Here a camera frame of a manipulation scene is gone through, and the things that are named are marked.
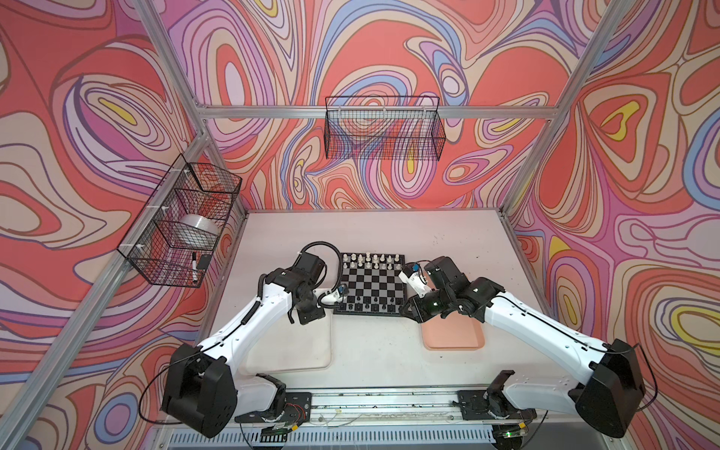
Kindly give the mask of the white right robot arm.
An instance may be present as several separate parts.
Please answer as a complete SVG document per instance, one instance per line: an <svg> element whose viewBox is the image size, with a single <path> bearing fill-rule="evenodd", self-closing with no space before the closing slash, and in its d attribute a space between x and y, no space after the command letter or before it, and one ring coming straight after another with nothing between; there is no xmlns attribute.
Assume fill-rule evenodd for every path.
<svg viewBox="0 0 720 450"><path fill-rule="evenodd" d="M503 370L483 395L488 414L507 418L536 409L575 414L607 437L626 435L646 394L635 346L575 331L491 279L468 279L446 256L425 266L405 264L399 278L414 290L401 316L425 324L456 312L509 333L564 370L557 379Z"/></svg>

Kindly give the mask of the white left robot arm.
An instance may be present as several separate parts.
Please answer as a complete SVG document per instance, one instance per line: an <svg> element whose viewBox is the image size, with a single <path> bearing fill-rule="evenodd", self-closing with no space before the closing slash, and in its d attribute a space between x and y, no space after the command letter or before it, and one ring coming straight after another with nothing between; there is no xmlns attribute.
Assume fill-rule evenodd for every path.
<svg viewBox="0 0 720 450"><path fill-rule="evenodd" d="M301 324L324 317L315 290L326 273L320 257L300 253L294 264L262 274L255 298L198 346L179 347L171 357L160 410L206 438L239 416L284 416L286 384L267 375L242 375L242 363L281 318L298 310Z"/></svg>

